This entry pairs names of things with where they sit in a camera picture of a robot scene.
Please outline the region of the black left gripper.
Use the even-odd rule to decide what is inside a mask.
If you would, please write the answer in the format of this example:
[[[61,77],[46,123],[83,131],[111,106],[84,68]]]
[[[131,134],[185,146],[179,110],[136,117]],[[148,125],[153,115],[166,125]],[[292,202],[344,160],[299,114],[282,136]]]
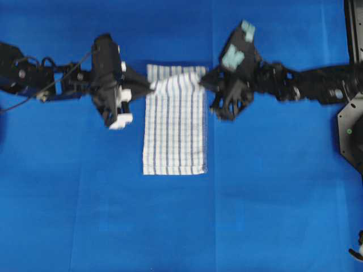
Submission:
[[[118,45],[109,33],[94,40],[91,74],[92,102],[109,130],[121,130],[133,122],[130,110],[125,109],[131,98],[142,98],[154,92],[144,75],[121,62]]]

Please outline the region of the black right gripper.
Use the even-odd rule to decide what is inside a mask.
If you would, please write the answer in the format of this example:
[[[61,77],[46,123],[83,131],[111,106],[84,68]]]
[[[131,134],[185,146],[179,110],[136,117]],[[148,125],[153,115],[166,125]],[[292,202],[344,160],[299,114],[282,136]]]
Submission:
[[[261,61],[254,45],[255,31],[252,23],[242,20],[227,39],[219,64],[199,81],[215,92],[210,108],[220,120],[235,120],[254,100],[254,73]]]

